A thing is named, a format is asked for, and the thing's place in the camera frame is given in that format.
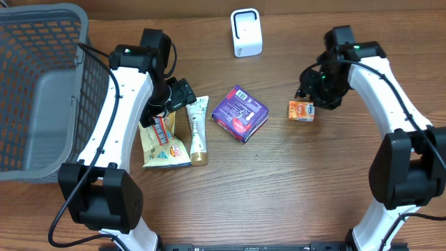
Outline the red purple pad pack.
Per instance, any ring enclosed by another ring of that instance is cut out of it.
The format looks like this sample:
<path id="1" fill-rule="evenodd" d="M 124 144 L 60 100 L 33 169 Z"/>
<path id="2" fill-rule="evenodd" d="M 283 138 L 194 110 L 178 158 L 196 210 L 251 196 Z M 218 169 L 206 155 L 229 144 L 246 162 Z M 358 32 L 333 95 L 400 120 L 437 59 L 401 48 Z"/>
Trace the red purple pad pack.
<path id="1" fill-rule="evenodd" d="M 251 96 L 241 86 L 235 85 L 211 117 L 239 142 L 249 138 L 268 120 L 268 108 Z"/>

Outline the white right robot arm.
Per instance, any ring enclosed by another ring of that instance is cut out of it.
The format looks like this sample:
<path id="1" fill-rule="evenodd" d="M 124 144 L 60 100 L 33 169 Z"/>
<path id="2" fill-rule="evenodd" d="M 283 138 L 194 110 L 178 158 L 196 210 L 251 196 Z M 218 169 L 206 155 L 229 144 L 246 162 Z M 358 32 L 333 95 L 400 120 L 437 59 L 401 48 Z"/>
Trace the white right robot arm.
<path id="1" fill-rule="evenodd" d="M 376 41 L 359 43 L 350 26 L 324 35 L 325 51 L 300 75 L 297 97 L 321 109 L 338 108 L 348 91 L 361 97 L 382 142 L 369 169 L 373 195 L 360 223 L 330 250 L 407 250 L 393 238 L 409 218 L 445 191 L 445 128 L 436 128 L 412 104 Z"/>

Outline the small orange box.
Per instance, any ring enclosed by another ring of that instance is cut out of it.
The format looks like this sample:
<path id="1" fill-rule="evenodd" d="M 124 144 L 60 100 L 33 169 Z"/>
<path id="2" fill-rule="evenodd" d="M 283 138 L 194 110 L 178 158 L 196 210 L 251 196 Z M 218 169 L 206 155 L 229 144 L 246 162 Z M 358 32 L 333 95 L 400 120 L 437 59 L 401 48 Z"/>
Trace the small orange box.
<path id="1" fill-rule="evenodd" d="M 290 101 L 288 105 L 288 119 L 292 121 L 311 122 L 315 117 L 315 108 L 312 102 Z"/>

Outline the yellow snack packet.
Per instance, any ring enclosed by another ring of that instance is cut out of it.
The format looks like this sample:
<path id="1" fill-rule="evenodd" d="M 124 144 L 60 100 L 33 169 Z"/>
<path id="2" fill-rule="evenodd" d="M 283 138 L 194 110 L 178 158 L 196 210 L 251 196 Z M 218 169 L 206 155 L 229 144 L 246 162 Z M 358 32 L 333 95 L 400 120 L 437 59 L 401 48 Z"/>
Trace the yellow snack packet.
<path id="1" fill-rule="evenodd" d="M 154 124 L 144 128 L 139 124 L 144 152 L 143 168 L 173 168 L 191 165 L 183 142 L 175 136 L 176 113 L 156 117 Z"/>

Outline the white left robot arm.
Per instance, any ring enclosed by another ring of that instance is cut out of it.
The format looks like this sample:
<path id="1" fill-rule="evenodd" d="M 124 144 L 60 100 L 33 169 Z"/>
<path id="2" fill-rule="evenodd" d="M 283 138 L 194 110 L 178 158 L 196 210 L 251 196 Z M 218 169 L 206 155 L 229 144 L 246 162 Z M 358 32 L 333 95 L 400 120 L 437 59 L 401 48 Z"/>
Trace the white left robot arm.
<path id="1" fill-rule="evenodd" d="M 163 250 L 160 236 L 142 218 L 143 192 L 130 176 L 130 152 L 139 125 L 151 126 L 157 116 L 197 99 L 186 79 L 172 75 L 175 66 L 168 60 L 176 46 L 160 29 L 144 29 L 138 46 L 117 45 L 106 63 L 100 50 L 78 46 L 105 69 L 110 83 L 88 143 L 76 162 L 59 169 L 65 202 L 49 228 L 49 244 L 69 248 L 108 238 L 117 250 Z M 56 242 L 54 231 L 65 211 L 95 235 Z"/>

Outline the white cream tube gold cap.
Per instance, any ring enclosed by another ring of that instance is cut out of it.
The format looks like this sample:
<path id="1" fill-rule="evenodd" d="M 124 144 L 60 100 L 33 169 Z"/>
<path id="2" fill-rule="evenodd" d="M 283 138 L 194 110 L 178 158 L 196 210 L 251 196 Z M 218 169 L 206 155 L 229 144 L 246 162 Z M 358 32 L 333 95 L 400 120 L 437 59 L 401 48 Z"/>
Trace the white cream tube gold cap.
<path id="1" fill-rule="evenodd" d="M 208 163 L 206 146 L 206 114 L 208 101 L 208 96 L 201 96 L 194 103 L 186 105 L 192 132 L 190 160 L 194 166 L 202 166 Z"/>

